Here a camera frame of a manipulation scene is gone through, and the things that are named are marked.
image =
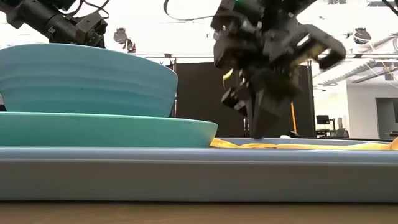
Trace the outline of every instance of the teal plate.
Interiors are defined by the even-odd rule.
[[[208,147],[218,125],[142,116],[0,113],[0,146]]]

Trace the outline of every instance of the black curtain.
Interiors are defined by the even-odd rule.
[[[217,137],[244,137],[243,117],[221,104],[226,91],[222,77],[228,69],[216,68],[213,63],[178,63],[176,71],[178,118],[217,123]],[[231,79],[225,85],[228,89]]]
[[[228,69],[214,67],[213,63],[177,64],[177,117],[212,121],[218,124],[217,137],[244,137],[243,117],[235,110],[221,104],[221,97],[236,77],[226,80],[222,76]],[[300,87],[303,93],[293,101],[297,132],[303,137],[315,137],[313,88],[307,66],[300,66]],[[278,138],[293,131],[292,110],[287,105],[280,119],[269,128],[264,137]]]

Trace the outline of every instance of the white wall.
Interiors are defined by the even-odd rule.
[[[397,98],[398,89],[386,83],[348,85],[347,94],[350,137],[378,139],[376,98]]]
[[[350,131],[348,100],[345,82],[338,86],[329,87],[325,92],[314,92],[315,115],[328,115],[330,119],[335,119],[336,129],[338,129],[338,118],[343,118],[343,127]],[[317,125],[317,129],[332,129],[333,126]]]

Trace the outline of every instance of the yellow cloth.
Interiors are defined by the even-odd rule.
[[[304,144],[263,144],[250,143],[241,146],[232,144],[228,141],[214,138],[210,147],[223,149],[337,149],[337,150],[398,150],[398,138],[390,144],[364,143],[351,146],[317,146]]]

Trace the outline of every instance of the light blue bowl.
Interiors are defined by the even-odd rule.
[[[168,117],[178,77],[145,58],[67,44],[0,50],[8,111]]]

